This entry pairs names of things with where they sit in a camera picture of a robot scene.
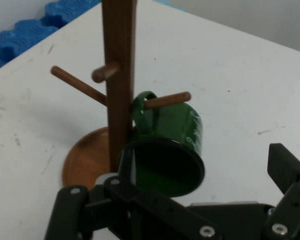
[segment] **white table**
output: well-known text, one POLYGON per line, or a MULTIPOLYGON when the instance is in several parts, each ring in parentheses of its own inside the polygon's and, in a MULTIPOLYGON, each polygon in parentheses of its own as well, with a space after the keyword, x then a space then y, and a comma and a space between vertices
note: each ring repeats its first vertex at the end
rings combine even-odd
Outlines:
MULTIPOLYGON (((137 12, 135 94, 190 91, 204 124, 205 179, 176 200, 276 205, 268 147, 300 159, 300 52, 150 0, 137 12)), ((106 108, 50 68, 105 92, 90 78, 103 63, 98 5, 0 69, 0 239, 43 239, 65 156, 107 125, 106 108)))

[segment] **green enamel mug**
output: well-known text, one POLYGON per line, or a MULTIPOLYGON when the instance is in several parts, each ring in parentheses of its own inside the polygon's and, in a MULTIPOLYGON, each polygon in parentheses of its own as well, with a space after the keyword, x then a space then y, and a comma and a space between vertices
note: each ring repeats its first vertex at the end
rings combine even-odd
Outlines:
POLYGON ((188 104, 145 109, 157 96, 140 93, 132 104, 134 129, 129 147, 134 150, 136 185, 169 197, 194 191, 203 181, 201 154, 203 125, 188 104))

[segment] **bolt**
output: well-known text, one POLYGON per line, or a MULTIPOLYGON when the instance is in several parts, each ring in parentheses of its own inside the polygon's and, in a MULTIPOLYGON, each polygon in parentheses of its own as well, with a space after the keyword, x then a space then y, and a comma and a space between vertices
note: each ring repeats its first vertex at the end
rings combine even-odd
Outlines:
POLYGON ((204 238, 211 238, 216 234, 216 231, 211 226, 203 226, 200 228, 200 235, 204 238))
POLYGON ((80 188, 77 188, 77 187, 72 188, 71 191, 70 191, 70 193, 71 194, 78 194, 78 193, 80 193, 80 188))
POLYGON ((120 181, 119 181, 119 179, 112 179, 110 183, 111 184, 119 184, 120 181))
POLYGON ((288 228, 285 225, 276 223, 272 225, 272 231, 278 235, 284 236, 288 233, 288 228))
POLYGON ((275 211, 275 208, 274 208, 274 207, 269 208, 269 210, 268 210, 268 215, 269 215, 269 216, 272 215, 272 214, 274 213, 274 211, 275 211))

